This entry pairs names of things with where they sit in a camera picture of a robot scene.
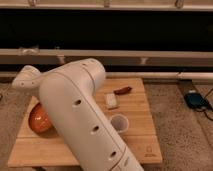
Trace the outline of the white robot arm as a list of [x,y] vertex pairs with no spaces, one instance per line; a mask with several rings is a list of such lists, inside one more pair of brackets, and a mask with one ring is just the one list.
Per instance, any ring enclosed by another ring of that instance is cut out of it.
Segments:
[[89,58],[47,72],[26,65],[12,87],[37,97],[84,171],[144,171],[93,98],[105,78]]

